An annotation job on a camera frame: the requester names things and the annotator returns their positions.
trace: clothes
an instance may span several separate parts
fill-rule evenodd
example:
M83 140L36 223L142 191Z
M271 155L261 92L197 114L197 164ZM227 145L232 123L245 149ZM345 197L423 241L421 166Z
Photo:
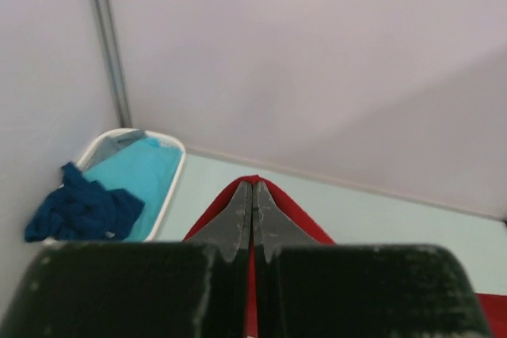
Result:
M123 148L84 173L106 189L124 188L141 199L144 209L126 241L148 237L173 181L182 152L161 146L155 138L145 138Z
M120 240L126 238L144 202L123 189L106 191L89 182L71 162L62 167L63 186L46 197L26 226L26 241Z
M88 164L88 169L94 167L99 162L103 162L106 158L110 158L114 154L117 154L132 143L146 137L144 131L141 130L130 131L120 136L115 136L114 138L106 136L93 154Z
M206 226L216 215L220 213L228 205L236 188L241 181L248 181L251 184L256 184L259 181L264 181L268 185L269 192L273 196L276 205L301 229L308 235L313 237L319 243L324 245L334 244L333 240L326 232L311 219L311 217L294 202L283 190L278 188L273 182L268 181L260 176L247 176L240 177L232 181L228 186L223 189L220 194L215 198L212 204L200 216L197 222L193 225L190 231L185 236L185 239L191 238L200 229ZM257 337L257 299L255 291L255 260L254 260L254 247L250 246L249 258L249 274L248 274L248 306L246 318L246 331L249 336ZM497 296L491 294L478 294L478 299L481 302L482 308L485 311L486 318L490 323L496 338L507 338L507 295Z

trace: red fabric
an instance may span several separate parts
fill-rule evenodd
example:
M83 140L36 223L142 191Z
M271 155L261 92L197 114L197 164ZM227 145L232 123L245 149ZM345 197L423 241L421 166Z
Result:
M333 239L313 221L312 218L292 200L283 190L278 188L273 182L260 176L240 177L232 181L215 198L212 204L200 216L196 224L190 229L185 239L192 237L197 231L206 226L216 215L220 213L229 203L236 188L241 181L248 181L256 184L264 181L273 196L276 205L301 229L316 241L332 245ZM257 337L257 301L255 293L255 260L254 260L254 240L250 241L250 262L249 262L249 286L248 286L248 311L246 318L246 332L249 336ZM482 308L486 312L487 319L493 329L496 338L507 338L507 296L497 296L492 294L478 294Z

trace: dark blue cloth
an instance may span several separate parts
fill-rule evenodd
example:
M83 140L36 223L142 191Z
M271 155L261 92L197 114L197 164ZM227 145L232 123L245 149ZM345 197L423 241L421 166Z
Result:
M125 239L144 202L124 189L108 191L98 181L87 181L71 162L62 171L63 186L39 206L25 240Z

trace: metal post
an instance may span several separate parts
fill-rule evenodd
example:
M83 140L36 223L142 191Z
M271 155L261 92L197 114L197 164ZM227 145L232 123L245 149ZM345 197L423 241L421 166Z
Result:
M112 19L109 0L92 0L92 7L97 16L101 45L106 61L109 82L114 96L116 113L121 127L131 127L132 120L128 107L127 91L124 84L124 72L121 66L120 51Z

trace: turquoise cloth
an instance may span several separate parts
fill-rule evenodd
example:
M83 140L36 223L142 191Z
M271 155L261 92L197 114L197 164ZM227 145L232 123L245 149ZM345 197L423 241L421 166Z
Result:
M84 173L107 190L122 188L141 199L144 209L125 241L143 241L151 232L173 182L182 152L155 138L134 142Z

